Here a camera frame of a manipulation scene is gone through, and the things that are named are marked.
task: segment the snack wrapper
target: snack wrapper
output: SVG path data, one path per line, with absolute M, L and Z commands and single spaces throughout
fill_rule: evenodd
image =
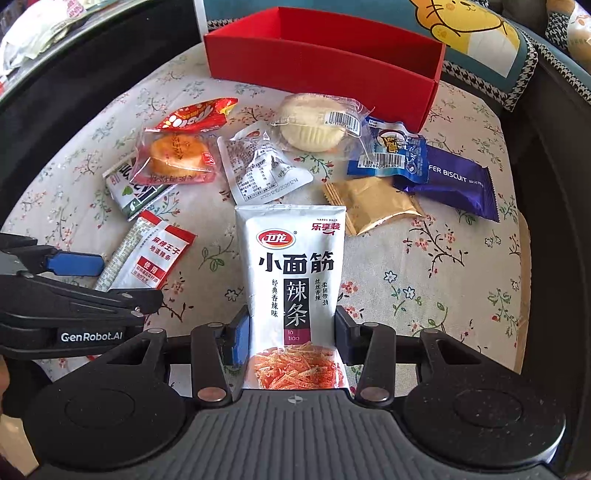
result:
M 119 205 L 128 221 L 136 218 L 142 210 L 148 208 L 160 197 L 163 197 L 176 187 L 176 185 L 138 185 L 132 183 L 129 181 L 132 169 L 133 158 L 129 155 L 103 173 L 111 198 Z
M 288 163 L 268 135 L 269 126 L 258 121 L 230 140 L 217 139 L 222 164 L 237 205 L 263 205 L 310 183 L 306 168 Z
M 368 118 L 371 155 L 349 160 L 348 175 L 391 177 L 403 175 L 413 183 L 426 183 L 429 174 L 427 141 L 409 132 L 402 122 Z
M 140 185 L 213 181 L 215 146 L 200 134 L 224 126 L 237 102 L 236 98 L 218 98 L 185 106 L 155 127 L 144 128 L 136 143 L 132 181 Z
M 450 207 L 474 215 L 499 221 L 495 188 L 488 167 L 430 145 L 429 181 L 410 183 L 404 177 L 394 177 L 394 186 L 405 192 L 416 193 Z
M 371 152 L 365 121 L 368 113 L 351 98 L 318 93 L 288 95 L 271 121 L 271 139 L 282 150 L 332 153 L 357 160 Z
M 193 233 L 144 210 L 96 281 L 95 290 L 162 288 L 194 239 Z
M 417 201 L 379 177 L 326 183 L 324 195 L 331 205 L 347 207 L 349 235 L 361 235 L 388 220 L 424 216 Z
M 245 388 L 348 386 L 334 323 L 344 223 L 344 207 L 236 207 L 251 314 Z

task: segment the screw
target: screw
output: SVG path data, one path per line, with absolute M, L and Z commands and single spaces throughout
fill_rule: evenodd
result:
M 385 401 L 390 397 L 390 393 L 380 387 L 365 387 L 360 395 L 361 398 L 370 402 Z
M 217 402 L 226 398 L 226 391 L 219 387 L 205 387 L 197 392 L 197 396 L 208 402 Z

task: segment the flower pattern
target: flower pattern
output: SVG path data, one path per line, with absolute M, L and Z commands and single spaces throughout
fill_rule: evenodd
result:
M 142 125 L 158 122 L 170 108 L 221 96 L 236 96 L 239 103 L 228 124 L 211 134 L 231 136 L 257 120 L 269 121 L 285 93 L 212 79 L 203 46 L 195 46 L 83 126 L 31 183 L 4 231 L 108 259 L 130 223 L 105 193 L 102 173 L 133 151 Z M 440 82 L 422 134 L 430 145 L 490 167 L 501 222 L 419 198 L 428 212 L 424 218 L 396 220 L 346 239 L 339 303 L 357 322 L 390 325 L 400 335 L 418 336 L 425 328 L 438 328 L 512 365 L 522 293 L 521 248 L 500 123 L 481 100 Z M 286 195 L 282 203 L 324 203 L 322 184 L 346 178 L 346 162 L 335 155 L 286 154 L 309 169 L 314 182 Z M 187 335 L 198 324 L 230 321 L 246 302 L 245 286 L 239 283 L 242 263 L 233 207 L 223 172 L 211 184 L 179 186 L 150 207 L 197 238 L 170 273 L 163 305 L 146 326 L 163 327 L 169 336 Z M 485 240 L 491 237 L 492 247 Z M 88 278 L 64 280 L 93 284 Z M 87 361 L 80 357 L 41 364 L 56 380 Z M 352 390 L 360 374 L 361 366 L 347 368 Z M 408 385 L 413 381 L 411 374 L 402 379 Z

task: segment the blue snack package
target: blue snack package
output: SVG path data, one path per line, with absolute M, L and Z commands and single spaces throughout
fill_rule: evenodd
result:
M 404 177 L 394 177 L 394 186 L 408 193 L 418 193 L 450 207 L 499 221 L 495 188 L 488 167 L 430 145 L 427 146 L 429 181 L 414 184 Z
M 391 177 L 402 175 L 413 183 L 428 179 L 427 142 L 409 132 L 402 122 L 388 123 L 368 117 L 371 157 L 349 160 L 347 175 Z

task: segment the cartoon cat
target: cartoon cat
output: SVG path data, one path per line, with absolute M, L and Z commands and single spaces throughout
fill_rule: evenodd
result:
M 411 0 L 417 22 L 449 47 L 509 75 L 519 49 L 513 26 L 467 0 Z

